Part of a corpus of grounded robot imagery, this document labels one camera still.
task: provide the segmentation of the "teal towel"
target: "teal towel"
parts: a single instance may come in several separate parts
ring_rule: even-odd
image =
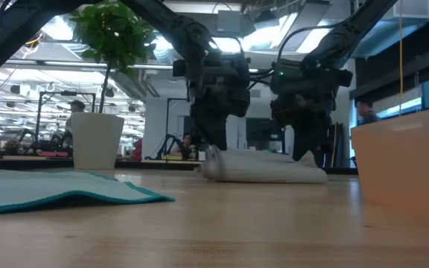
[[[130,182],[92,173],[0,170],[0,213],[57,204],[69,197],[91,197],[114,204],[174,201]]]

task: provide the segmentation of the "plant stem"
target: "plant stem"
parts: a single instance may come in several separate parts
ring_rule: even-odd
[[[104,85],[102,86],[101,105],[98,107],[98,113],[104,111],[105,92],[107,91],[107,84],[109,82],[110,69],[112,68],[112,59],[107,63],[107,70],[105,71]]]

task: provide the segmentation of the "table surface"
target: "table surface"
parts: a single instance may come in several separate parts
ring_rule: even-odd
[[[193,172],[117,170],[176,202],[0,215],[0,267],[429,268],[429,219],[327,185],[206,182]]]

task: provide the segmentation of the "person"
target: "person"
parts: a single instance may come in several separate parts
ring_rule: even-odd
[[[359,100],[357,102],[357,113],[362,117],[361,125],[375,123],[380,120],[373,111],[372,104],[365,101]]]
[[[76,112],[84,112],[84,109],[86,108],[86,105],[80,100],[73,100],[70,103],[70,105],[71,105],[71,114],[74,114]],[[66,134],[69,134],[69,133],[72,133],[72,115],[66,121],[66,132],[64,133],[64,136],[66,136]],[[63,142],[64,142],[63,147],[72,146],[72,137],[68,135],[68,137],[65,138]]]
[[[172,156],[182,156],[183,155],[183,150],[187,150],[189,152],[189,156],[190,159],[194,159],[195,158],[195,154],[194,154],[194,145],[191,144],[191,135],[190,133],[185,133],[183,135],[183,148],[178,147],[177,144],[173,145],[173,148],[171,149],[170,154]]]

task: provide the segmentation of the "green leaves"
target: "green leaves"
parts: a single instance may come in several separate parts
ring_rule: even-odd
[[[145,46],[155,39],[153,28],[119,1],[104,0],[72,15],[75,36],[90,47],[83,58],[111,61],[117,71],[134,75],[128,66],[145,61],[154,49]]]

